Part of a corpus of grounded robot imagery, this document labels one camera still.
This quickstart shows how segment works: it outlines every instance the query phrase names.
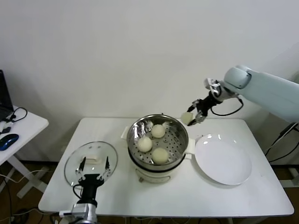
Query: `blue mouse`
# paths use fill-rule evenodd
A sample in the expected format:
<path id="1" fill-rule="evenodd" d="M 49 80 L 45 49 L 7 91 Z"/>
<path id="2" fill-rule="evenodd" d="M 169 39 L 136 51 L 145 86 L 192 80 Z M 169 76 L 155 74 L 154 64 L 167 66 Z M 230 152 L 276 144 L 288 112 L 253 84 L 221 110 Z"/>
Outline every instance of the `blue mouse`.
<path id="1" fill-rule="evenodd" d="M 19 139 L 18 134 L 8 134 L 0 139 L 0 151 L 7 150 L 12 144 L 14 144 Z"/>

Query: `laptop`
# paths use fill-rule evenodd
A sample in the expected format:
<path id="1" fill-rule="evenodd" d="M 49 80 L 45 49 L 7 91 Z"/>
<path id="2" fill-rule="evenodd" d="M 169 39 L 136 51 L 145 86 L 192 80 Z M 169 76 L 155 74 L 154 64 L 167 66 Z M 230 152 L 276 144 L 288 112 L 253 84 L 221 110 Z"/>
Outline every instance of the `laptop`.
<path id="1" fill-rule="evenodd" d="M 6 86 L 3 71 L 0 70 L 0 121 L 14 111 Z"/>

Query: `cooker handle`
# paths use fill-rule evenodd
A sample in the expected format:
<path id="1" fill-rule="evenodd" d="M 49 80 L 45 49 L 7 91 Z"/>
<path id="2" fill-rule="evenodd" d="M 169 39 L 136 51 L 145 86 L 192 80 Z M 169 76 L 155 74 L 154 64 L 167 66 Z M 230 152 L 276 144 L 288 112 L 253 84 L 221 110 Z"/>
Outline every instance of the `cooker handle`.
<path id="1" fill-rule="evenodd" d="M 188 140 L 188 146 L 187 149 L 185 150 L 185 154 L 186 154 L 186 159 L 191 159 L 192 155 L 194 155 L 195 153 L 195 140 L 194 139 L 190 139 Z"/>
<path id="2" fill-rule="evenodd" d="M 129 131 L 129 126 L 125 127 L 125 130 L 123 130 L 122 134 L 121 134 L 121 139 L 127 140 L 127 135 L 128 135 L 128 131 Z"/>

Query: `white table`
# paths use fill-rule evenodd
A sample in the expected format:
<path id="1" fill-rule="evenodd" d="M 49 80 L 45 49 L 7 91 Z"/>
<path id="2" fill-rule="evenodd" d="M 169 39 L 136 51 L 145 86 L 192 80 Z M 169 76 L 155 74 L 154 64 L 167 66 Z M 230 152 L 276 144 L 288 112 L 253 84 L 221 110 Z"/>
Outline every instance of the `white table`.
<path id="1" fill-rule="evenodd" d="M 23 117 L 25 112 L 23 110 L 18 110 L 16 113 L 17 118 L 19 119 Z M 48 126 L 48 121 L 44 118 L 41 118 L 35 114 L 28 112 L 27 116 L 14 123 L 11 130 L 7 134 L 1 134 L 0 139 L 3 138 L 5 135 L 15 133 L 19 135 L 19 139 L 12 144 L 7 150 L 0 151 L 0 165 L 5 161 L 8 161 L 14 168 L 8 173 L 8 177 L 11 177 L 13 172 L 18 170 L 22 175 L 28 174 L 30 171 L 14 156 L 18 150 L 20 150 L 25 144 L 27 144 L 31 139 L 37 136 L 43 129 Z M 43 167 L 43 171 L 38 172 L 36 175 L 29 174 L 26 175 L 26 178 L 29 182 L 18 192 L 17 196 L 22 198 L 32 187 L 37 188 L 41 192 L 44 192 L 47 185 L 40 181 L 45 171 L 48 171 L 48 168 Z M 0 185 L 0 192 L 4 188 L 5 183 L 3 182 Z"/>
<path id="2" fill-rule="evenodd" d="M 294 212 L 279 180 L 243 120 L 207 119 L 200 125 L 187 128 L 190 138 L 196 139 L 208 133 L 225 133 L 243 142 L 253 169 L 250 178 L 239 186 L 226 186 L 211 180 L 203 174 L 194 158 L 185 159 L 177 175 L 167 183 L 140 183 L 130 164 L 127 144 L 120 139 L 124 127 L 135 121 L 82 119 L 39 202 L 39 209 L 57 212 L 72 208 L 78 199 L 64 179 L 66 160 L 81 145 L 103 140 L 116 148 L 119 162 L 110 179 L 98 188 L 98 215 L 267 217 L 291 215 Z"/>

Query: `white robotic arm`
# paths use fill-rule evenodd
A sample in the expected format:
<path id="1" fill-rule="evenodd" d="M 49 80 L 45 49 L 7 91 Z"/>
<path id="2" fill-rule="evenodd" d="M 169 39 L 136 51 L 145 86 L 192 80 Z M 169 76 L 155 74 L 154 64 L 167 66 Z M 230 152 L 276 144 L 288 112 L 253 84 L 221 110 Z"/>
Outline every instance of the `white robotic arm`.
<path id="1" fill-rule="evenodd" d="M 274 115 L 288 121 L 299 121 L 299 84 L 267 73 L 253 71 L 244 66 L 231 68 L 223 81 L 205 80 L 205 87 L 210 90 L 205 99 L 195 100 L 182 120 L 191 126 L 201 123 L 213 106 L 225 99 L 244 96 L 247 100 L 264 107 Z M 198 114 L 191 119 L 190 112 L 197 108 Z"/>

